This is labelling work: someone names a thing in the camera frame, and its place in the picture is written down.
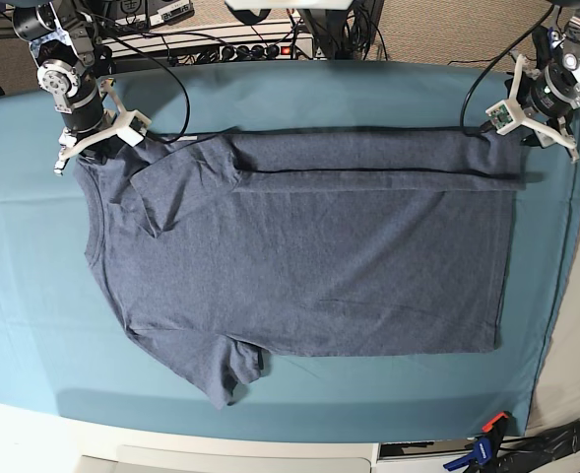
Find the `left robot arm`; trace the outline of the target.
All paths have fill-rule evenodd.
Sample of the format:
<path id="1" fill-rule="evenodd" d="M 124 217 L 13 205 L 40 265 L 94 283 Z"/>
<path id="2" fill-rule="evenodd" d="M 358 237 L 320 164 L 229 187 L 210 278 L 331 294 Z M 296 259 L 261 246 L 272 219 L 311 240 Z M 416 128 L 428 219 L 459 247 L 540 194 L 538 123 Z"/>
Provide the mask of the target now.
<path id="1" fill-rule="evenodd" d="M 570 161 L 579 160 L 578 139 L 571 123 L 580 109 L 580 1 L 553 1 L 547 19 L 564 11 L 569 19 L 546 27 L 537 21 L 524 36 L 535 48 L 535 59 L 509 48 L 515 61 L 507 97 L 486 110 L 499 135 L 523 127 L 530 131 L 522 143 L 542 148 L 563 147 Z"/>

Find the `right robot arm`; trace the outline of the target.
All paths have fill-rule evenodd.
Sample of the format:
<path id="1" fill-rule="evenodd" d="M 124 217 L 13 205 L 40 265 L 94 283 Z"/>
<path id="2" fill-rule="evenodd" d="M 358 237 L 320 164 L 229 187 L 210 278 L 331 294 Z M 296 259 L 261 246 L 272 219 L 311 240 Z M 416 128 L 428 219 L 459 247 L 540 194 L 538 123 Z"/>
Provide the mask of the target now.
<path id="1" fill-rule="evenodd" d="M 112 51 L 102 43 L 95 14 L 84 1 L 15 7 L 13 29 L 37 67 L 37 82 L 51 94 L 64 127 L 54 172 L 78 156 L 103 159 L 110 145 L 139 145 L 151 119 L 128 110 L 113 89 Z"/>

